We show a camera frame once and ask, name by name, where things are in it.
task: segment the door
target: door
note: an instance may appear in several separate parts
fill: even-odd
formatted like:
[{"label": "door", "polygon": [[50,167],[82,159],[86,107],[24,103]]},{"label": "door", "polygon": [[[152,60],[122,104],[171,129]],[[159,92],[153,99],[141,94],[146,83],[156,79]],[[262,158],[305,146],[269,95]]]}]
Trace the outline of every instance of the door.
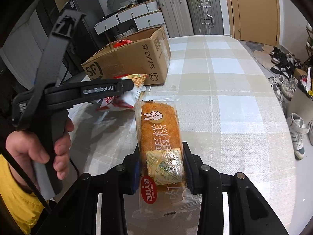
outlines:
[{"label": "door", "polygon": [[278,0],[230,0],[233,37],[276,46],[279,36]]}]

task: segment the suitcase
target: suitcase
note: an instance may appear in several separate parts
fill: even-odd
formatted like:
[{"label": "suitcase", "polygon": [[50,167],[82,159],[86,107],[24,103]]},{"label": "suitcase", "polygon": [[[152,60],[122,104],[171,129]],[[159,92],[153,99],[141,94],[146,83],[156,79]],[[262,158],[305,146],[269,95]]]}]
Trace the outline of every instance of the suitcase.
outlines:
[{"label": "suitcase", "polygon": [[195,35],[224,35],[219,0],[187,0]]},{"label": "suitcase", "polygon": [[158,1],[170,38],[194,35],[186,0]]}]

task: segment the sf express box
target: sf express box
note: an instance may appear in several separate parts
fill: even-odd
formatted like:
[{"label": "sf express box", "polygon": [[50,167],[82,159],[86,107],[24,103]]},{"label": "sf express box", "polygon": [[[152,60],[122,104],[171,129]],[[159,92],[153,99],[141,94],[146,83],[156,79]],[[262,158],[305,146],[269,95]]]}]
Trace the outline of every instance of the sf express box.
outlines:
[{"label": "sf express box", "polygon": [[171,57],[164,28],[143,30],[125,37],[132,43],[114,48],[109,43],[82,64],[90,79],[109,79],[126,74],[148,74],[145,85],[165,82]]}]

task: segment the suitcase handle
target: suitcase handle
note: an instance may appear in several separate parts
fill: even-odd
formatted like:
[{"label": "suitcase handle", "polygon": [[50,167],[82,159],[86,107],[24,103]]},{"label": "suitcase handle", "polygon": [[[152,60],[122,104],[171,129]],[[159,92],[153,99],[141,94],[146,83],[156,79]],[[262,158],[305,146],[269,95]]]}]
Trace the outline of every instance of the suitcase handle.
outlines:
[{"label": "suitcase handle", "polygon": [[209,14],[207,14],[207,17],[209,19],[205,19],[204,20],[204,24],[212,24],[212,25],[209,25],[209,28],[211,28],[211,27],[214,26],[214,18],[211,15],[209,15]]}]

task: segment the refrigerator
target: refrigerator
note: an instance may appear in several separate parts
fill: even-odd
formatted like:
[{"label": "refrigerator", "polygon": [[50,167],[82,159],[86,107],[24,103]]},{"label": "refrigerator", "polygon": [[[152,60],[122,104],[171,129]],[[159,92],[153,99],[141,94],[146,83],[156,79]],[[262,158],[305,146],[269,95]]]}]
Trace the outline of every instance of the refrigerator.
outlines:
[{"label": "refrigerator", "polygon": [[98,35],[94,29],[95,24],[104,17],[104,12],[98,0],[69,0],[61,13],[65,9],[81,11],[86,14],[78,23],[73,37],[75,53],[82,62],[85,62],[109,43],[105,34]]}]

